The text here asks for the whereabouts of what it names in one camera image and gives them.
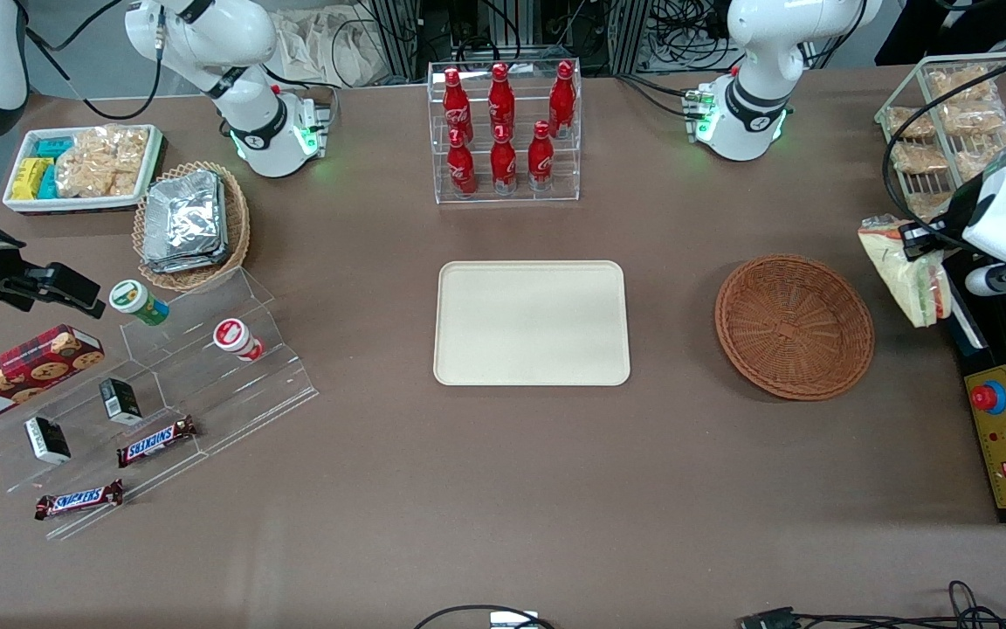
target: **red emergency stop button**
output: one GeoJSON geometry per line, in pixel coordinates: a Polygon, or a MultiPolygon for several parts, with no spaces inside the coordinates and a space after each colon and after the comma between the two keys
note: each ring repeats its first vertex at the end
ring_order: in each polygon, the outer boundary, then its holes
{"type": "Polygon", "coordinates": [[[986,414],[1002,414],[1006,409],[1006,389],[998,381],[987,380],[970,390],[970,403],[974,409],[986,414]]]}

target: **coca-cola bottle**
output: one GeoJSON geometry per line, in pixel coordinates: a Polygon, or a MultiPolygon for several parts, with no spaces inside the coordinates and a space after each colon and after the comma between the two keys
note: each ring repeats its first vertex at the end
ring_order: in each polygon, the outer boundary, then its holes
{"type": "Polygon", "coordinates": [[[518,189],[519,179],[515,176],[515,154],[511,146],[511,130],[504,124],[493,128],[495,144],[492,146],[492,185],[496,194],[509,196],[518,189]]]}
{"type": "Polygon", "coordinates": [[[550,123],[538,120],[534,124],[534,139],[530,142],[530,152],[526,154],[530,190],[544,192],[550,189],[553,172],[553,142],[550,141],[550,123]]]}
{"type": "Polygon", "coordinates": [[[495,63],[492,66],[492,88],[487,92],[487,111],[495,125],[506,125],[507,131],[514,136],[514,92],[507,82],[506,63],[495,63]]]}
{"type": "Polygon", "coordinates": [[[572,61],[558,63],[558,80],[550,89],[550,136],[554,138],[569,138],[572,135],[573,107],[576,103],[572,71],[572,61]]]}
{"type": "Polygon", "coordinates": [[[464,133],[460,129],[448,131],[448,174],[453,178],[458,198],[472,198],[476,192],[476,168],[472,164],[472,151],[464,146],[464,133]]]}
{"type": "Polygon", "coordinates": [[[468,95],[460,87],[460,72],[455,67],[445,68],[445,123],[464,136],[464,143],[472,143],[472,107],[468,95]]]}

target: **wicker basket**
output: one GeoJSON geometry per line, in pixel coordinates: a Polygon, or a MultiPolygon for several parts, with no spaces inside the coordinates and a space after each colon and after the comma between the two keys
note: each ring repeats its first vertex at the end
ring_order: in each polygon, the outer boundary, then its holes
{"type": "MultiPolygon", "coordinates": [[[[223,180],[223,201],[227,210],[227,237],[231,246],[231,256],[223,264],[192,268],[176,274],[155,274],[145,264],[140,264],[139,271],[142,272],[142,276],[158,288],[178,292],[190,291],[241,266],[242,260],[247,258],[247,247],[250,246],[250,214],[247,211],[246,196],[242,195],[234,175],[218,163],[195,161],[165,171],[159,179],[175,179],[200,168],[215,172],[223,180]]],[[[139,200],[139,208],[135,211],[135,232],[131,235],[139,256],[142,255],[142,241],[145,235],[145,207],[147,202],[142,198],[139,200]]]]}
{"type": "Polygon", "coordinates": [[[747,379],[788,400],[849,390],[871,362],[871,317],[822,263],[767,255],[731,272],[716,297],[716,334],[747,379]]]}

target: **walkers cookie box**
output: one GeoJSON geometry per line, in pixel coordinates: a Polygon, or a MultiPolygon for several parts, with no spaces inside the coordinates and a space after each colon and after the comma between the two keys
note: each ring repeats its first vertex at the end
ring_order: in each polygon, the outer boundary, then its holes
{"type": "Polygon", "coordinates": [[[60,325],[0,354],[0,414],[103,361],[91,335],[60,325]]]}

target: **brown tabletop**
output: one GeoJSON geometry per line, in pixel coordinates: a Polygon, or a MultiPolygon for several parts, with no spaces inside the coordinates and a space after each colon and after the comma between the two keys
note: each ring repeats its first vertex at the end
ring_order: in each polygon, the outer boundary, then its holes
{"type": "MultiPolygon", "coordinates": [[[[810,72],[750,163],[586,81],[581,200],[523,209],[436,206],[423,88],[344,92],[328,158],[282,180],[243,167],[207,99],[157,101],[141,120],[169,139],[165,164],[213,160],[246,190],[246,267],[321,395],[67,541],[0,479],[0,626],[407,628],[486,602],[561,629],[674,629],[785,605],[945,613],[950,579],[1006,608],[1006,526],[953,350],[911,329],[855,235],[891,210],[870,119],[904,74],[810,72]],[[719,283],[766,254],[822,260],[869,304],[877,353],[844,397],[782,402],[719,350],[719,283]],[[437,382],[440,268],[543,259],[623,267],[631,379],[437,382]]],[[[23,125],[92,123],[36,99],[23,125]]],[[[136,275],[129,214],[0,207],[0,226],[33,262],[107,287],[136,275]]],[[[60,321],[115,346],[127,319],[0,304],[0,351],[60,321]]]]}

